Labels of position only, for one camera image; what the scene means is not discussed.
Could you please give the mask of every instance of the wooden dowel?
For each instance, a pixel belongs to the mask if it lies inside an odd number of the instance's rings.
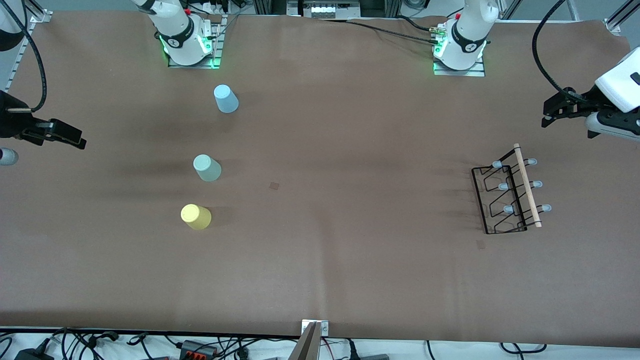
[[[533,215],[534,223],[536,227],[542,227],[542,221],[540,220],[540,214],[538,214],[538,207],[536,201],[533,199],[533,192],[531,191],[531,184],[529,183],[529,176],[527,175],[527,168],[524,166],[524,159],[522,158],[522,151],[520,151],[520,144],[513,144],[513,149],[516,152],[516,158],[518,158],[518,167],[520,168],[520,174],[522,175],[522,182],[524,183],[524,191],[527,193],[527,201],[529,201],[529,207],[531,208],[531,215]]]

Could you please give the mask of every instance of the brown table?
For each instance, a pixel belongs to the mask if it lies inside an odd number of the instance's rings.
[[[240,17],[220,70],[167,69],[146,16],[56,13],[35,31],[38,114],[88,145],[2,141],[20,162],[0,169],[1,323],[296,334],[320,318],[338,337],[640,346],[637,144],[540,128],[554,90],[535,26],[496,24],[487,77],[457,78],[432,74],[426,44],[286,16]],[[540,38],[580,91],[627,52],[598,22]],[[32,55],[11,93],[37,102]],[[487,236],[470,168],[515,142],[554,209]],[[199,180],[200,153],[220,180]],[[182,223],[190,202],[212,227]]]

